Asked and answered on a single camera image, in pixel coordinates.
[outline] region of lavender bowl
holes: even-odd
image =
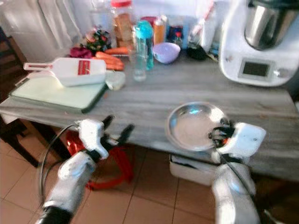
[[[159,43],[153,47],[155,59],[163,64],[173,62],[177,57],[181,48],[174,43]]]

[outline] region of gray wooden table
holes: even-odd
[[[73,114],[11,98],[0,105],[0,112],[60,127],[78,119],[101,120],[114,114],[116,119],[108,129],[112,134],[134,123],[131,143],[211,161],[209,152],[195,154],[177,149],[164,133],[166,118],[174,108],[191,101],[206,101],[221,108],[230,119],[266,129],[267,136],[249,164],[254,172],[299,181],[299,115],[287,91],[234,83],[222,75],[217,63],[197,62],[184,55],[170,65],[155,62],[143,83],[133,80],[127,61],[125,73],[126,86],[120,91],[108,91],[87,114]]]

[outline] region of green cutting board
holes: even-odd
[[[107,89],[106,83],[64,87],[52,76],[26,79],[10,96],[67,111],[88,112]]]

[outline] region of metal plate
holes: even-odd
[[[176,108],[168,117],[166,135],[172,144],[182,149],[199,152],[211,149],[208,133],[220,125],[224,113],[204,102],[192,102]]]

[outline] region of display screen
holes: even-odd
[[[243,74],[266,77],[268,68],[268,64],[246,62],[244,65]]]

